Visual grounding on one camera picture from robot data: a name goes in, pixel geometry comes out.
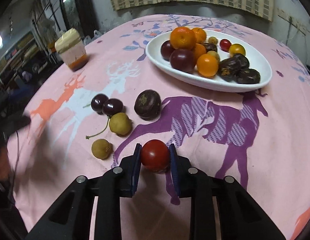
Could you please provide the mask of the person left hand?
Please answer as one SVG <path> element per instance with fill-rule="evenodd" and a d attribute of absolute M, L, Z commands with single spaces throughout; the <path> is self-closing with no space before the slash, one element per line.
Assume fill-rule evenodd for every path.
<path fill-rule="evenodd" d="M 0 181 L 7 180 L 10 174 L 10 163 L 7 147 L 0 149 Z"/>

